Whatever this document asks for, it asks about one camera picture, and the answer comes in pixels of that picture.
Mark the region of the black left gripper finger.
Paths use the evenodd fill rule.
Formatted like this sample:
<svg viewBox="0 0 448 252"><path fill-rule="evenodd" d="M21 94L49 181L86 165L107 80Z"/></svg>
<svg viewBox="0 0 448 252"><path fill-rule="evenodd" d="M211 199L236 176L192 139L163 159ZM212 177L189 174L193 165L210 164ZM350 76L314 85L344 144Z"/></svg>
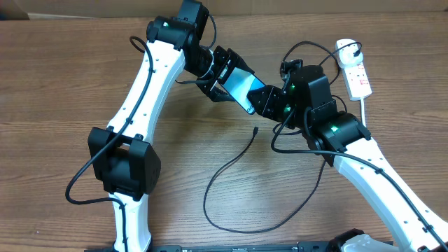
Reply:
<svg viewBox="0 0 448 252"><path fill-rule="evenodd" d="M234 102L235 99L227 92L216 87L215 85L206 85L206 96L210 98L212 102Z"/></svg>
<svg viewBox="0 0 448 252"><path fill-rule="evenodd" d="M243 60L243 58L240 55L238 55L235 51L229 50L229 54L230 54L229 60L231 69L238 68L243 71L249 72L250 74L255 73L255 71L252 70L252 68L250 68L247 65L247 63Z"/></svg>

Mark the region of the dark Samsung Galaxy smartphone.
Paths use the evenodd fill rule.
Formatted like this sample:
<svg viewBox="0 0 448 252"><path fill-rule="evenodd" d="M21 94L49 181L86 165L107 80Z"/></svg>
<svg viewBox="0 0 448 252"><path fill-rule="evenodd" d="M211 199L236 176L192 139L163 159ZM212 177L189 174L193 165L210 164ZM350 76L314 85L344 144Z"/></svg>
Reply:
<svg viewBox="0 0 448 252"><path fill-rule="evenodd" d="M265 84L252 73L243 69L229 69L227 66L218 77L224 90L247 112L252 115L256 111L247 95L252 90L263 88Z"/></svg>

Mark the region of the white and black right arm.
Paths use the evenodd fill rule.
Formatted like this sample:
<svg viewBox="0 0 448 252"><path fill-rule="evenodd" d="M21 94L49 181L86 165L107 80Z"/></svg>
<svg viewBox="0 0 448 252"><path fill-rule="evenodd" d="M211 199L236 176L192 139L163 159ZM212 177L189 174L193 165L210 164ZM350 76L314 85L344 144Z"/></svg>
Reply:
<svg viewBox="0 0 448 252"><path fill-rule="evenodd" d="M283 63L283 87L255 80L247 97L256 113L298 127L308 149L349 180L397 242L399 251L446 251L447 222L431 211L388 163L370 131L337 109L319 65Z"/></svg>

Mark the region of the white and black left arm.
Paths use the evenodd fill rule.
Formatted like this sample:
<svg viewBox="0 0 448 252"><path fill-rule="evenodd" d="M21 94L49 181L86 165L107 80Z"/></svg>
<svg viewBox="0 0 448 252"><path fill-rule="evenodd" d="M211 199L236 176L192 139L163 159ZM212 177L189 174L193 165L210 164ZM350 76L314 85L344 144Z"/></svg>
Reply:
<svg viewBox="0 0 448 252"><path fill-rule="evenodd" d="M193 84L214 102L237 102L254 113L250 91L263 84L232 50L200 41L211 15L198 1L184 1L175 17L150 22L146 37L131 42L143 53L134 83L106 128L93 128L88 137L88 165L108 193L115 213L114 251L148 251L148 197L160 175L161 161L153 137L167 95L187 71Z"/></svg>

